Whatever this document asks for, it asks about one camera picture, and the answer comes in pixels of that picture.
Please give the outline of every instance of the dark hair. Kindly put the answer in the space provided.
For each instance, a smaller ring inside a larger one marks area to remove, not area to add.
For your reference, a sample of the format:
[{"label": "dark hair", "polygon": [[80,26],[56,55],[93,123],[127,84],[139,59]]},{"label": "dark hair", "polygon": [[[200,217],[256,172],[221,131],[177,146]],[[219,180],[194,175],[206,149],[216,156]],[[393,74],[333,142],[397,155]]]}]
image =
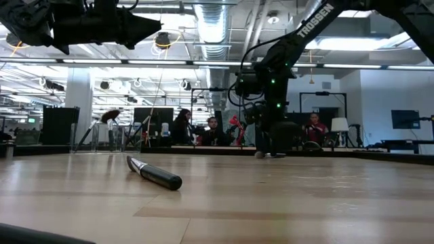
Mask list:
[{"label": "dark hair", "polygon": [[178,116],[176,117],[176,120],[186,121],[187,118],[185,117],[185,115],[188,113],[191,113],[190,110],[188,110],[186,108],[181,109],[181,111],[178,113]]},{"label": "dark hair", "polygon": [[207,120],[206,120],[206,123],[209,123],[212,119],[215,119],[215,120],[217,120],[217,118],[216,117],[209,117]]}]

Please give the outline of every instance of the seated person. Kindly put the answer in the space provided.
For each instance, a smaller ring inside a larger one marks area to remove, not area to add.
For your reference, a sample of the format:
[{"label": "seated person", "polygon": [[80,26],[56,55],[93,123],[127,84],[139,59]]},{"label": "seated person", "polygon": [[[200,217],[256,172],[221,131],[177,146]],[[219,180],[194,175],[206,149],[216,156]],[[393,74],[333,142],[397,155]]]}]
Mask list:
[{"label": "seated person", "polygon": [[228,135],[217,129],[218,122],[215,117],[210,117],[208,120],[209,130],[205,131],[201,137],[202,146],[229,146],[231,139]]},{"label": "seated person", "polygon": [[191,112],[188,109],[182,109],[173,122],[170,135],[174,144],[193,145],[192,127],[190,125]]},{"label": "seated person", "polygon": [[307,138],[311,142],[323,144],[324,138],[328,133],[328,128],[323,123],[319,122],[319,116],[316,113],[311,113],[309,122],[304,129],[307,131]]}]

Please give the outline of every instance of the monitor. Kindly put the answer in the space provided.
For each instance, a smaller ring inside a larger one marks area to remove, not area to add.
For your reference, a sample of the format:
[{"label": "monitor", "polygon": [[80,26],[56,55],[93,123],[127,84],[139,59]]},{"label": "monitor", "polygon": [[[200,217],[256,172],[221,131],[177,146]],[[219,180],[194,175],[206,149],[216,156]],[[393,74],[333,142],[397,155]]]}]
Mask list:
[{"label": "monitor", "polygon": [[418,110],[392,110],[393,129],[420,129]]}]

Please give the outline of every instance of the standing person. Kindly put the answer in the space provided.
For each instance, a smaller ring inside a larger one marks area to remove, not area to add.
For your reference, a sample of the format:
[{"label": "standing person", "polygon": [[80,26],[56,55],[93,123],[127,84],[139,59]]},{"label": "standing person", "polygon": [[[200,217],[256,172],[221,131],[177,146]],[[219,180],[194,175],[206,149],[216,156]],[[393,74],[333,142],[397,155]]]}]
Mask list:
[{"label": "standing person", "polygon": [[174,144],[193,144],[192,127],[190,125],[191,112],[183,108],[173,122],[170,134]]}]

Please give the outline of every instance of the black jacket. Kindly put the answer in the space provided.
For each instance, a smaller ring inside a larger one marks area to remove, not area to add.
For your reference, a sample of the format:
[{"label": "black jacket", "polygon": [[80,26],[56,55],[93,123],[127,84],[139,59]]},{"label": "black jacket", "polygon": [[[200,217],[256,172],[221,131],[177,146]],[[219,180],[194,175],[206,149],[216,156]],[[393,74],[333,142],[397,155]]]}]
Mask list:
[{"label": "black jacket", "polygon": [[219,130],[207,130],[202,134],[202,146],[211,146],[212,142],[217,139],[217,146],[229,146],[230,137]]},{"label": "black jacket", "polygon": [[193,135],[188,121],[175,119],[170,130],[173,144],[192,145]]}]

